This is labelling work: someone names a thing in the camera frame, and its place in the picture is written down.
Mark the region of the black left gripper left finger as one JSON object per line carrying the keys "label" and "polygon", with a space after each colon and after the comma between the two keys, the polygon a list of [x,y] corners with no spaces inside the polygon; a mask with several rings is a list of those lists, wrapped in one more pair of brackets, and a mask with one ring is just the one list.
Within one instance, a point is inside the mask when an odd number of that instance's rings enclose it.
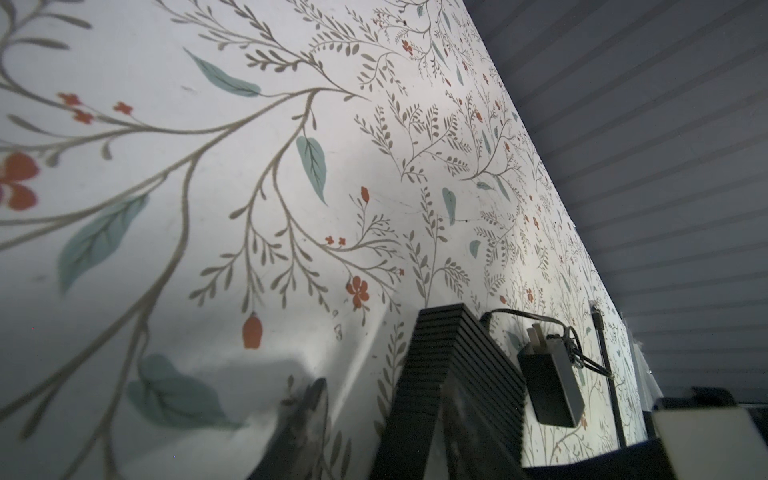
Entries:
{"label": "black left gripper left finger", "polygon": [[248,479],[320,479],[328,423],[327,380],[306,390]]}

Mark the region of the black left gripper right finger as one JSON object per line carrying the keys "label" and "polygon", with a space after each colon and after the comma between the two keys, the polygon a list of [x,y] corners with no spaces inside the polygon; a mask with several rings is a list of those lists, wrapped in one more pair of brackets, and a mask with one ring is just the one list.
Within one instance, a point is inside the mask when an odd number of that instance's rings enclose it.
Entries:
{"label": "black left gripper right finger", "polygon": [[441,387],[443,432],[450,479],[527,479],[457,383]]}

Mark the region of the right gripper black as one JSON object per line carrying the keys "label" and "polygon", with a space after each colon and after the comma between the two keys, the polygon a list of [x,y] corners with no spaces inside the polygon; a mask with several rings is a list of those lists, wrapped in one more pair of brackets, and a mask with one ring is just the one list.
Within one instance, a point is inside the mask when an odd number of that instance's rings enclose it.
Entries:
{"label": "right gripper black", "polygon": [[767,443],[767,405],[740,404],[726,389],[693,387],[683,397],[656,399],[649,419],[655,436],[644,442],[571,464],[527,467],[530,479],[677,479],[658,438],[652,413],[658,410],[740,407],[751,415]]}

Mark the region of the black ribbed network switch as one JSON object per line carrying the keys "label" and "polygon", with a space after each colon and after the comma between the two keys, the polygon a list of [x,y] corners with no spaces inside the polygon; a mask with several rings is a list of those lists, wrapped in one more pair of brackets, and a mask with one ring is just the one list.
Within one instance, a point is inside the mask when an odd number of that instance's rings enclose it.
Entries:
{"label": "black ribbed network switch", "polygon": [[521,470],[526,385],[485,326],[459,303],[419,312],[394,401],[370,473],[373,479],[421,479],[437,425],[481,459]]}

